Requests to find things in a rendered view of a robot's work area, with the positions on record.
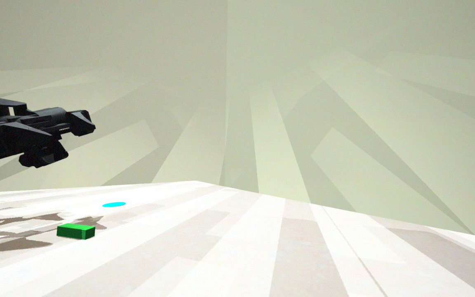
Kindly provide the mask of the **cyan circle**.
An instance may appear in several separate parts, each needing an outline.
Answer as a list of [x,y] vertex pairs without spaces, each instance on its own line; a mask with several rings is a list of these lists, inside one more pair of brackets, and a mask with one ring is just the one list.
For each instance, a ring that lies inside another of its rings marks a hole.
[[116,206],[125,205],[125,204],[126,204],[125,202],[115,202],[115,203],[104,204],[103,207],[116,207]]

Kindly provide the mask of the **green rectangular block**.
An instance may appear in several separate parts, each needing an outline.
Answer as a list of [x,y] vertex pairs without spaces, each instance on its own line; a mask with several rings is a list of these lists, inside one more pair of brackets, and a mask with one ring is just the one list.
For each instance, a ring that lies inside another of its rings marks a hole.
[[82,224],[61,224],[58,226],[56,235],[86,240],[95,235],[95,227]]

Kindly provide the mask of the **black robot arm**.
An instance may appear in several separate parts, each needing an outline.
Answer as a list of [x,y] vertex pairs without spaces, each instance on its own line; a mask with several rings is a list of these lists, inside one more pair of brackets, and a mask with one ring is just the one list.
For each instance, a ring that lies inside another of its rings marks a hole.
[[[8,107],[13,107],[14,116],[11,116]],[[62,124],[67,123],[65,117],[66,112],[67,111],[61,107],[31,111],[28,109],[27,103],[0,98],[0,122],[7,123],[7,118],[13,118],[17,116],[51,115],[52,119],[57,124]],[[25,167],[39,168],[67,158],[68,152],[58,141],[62,139],[61,134],[59,134],[58,137],[59,139],[53,141],[33,145],[30,151],[24,152],[23,155],[19,156],[19,163]]]

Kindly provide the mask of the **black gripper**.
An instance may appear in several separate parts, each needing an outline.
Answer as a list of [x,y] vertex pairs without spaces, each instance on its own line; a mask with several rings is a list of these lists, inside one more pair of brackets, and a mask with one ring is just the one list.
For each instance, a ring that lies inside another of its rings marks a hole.
[[59,134],[72,133],[80,137],[96,129],[87,110],[68,111],[65,117],[67,123],[62,124],[57,124],[51,115],[17,116],[7,118],[7,123],[0,122],[0,159],[28,152],[33,145],[59,139]]

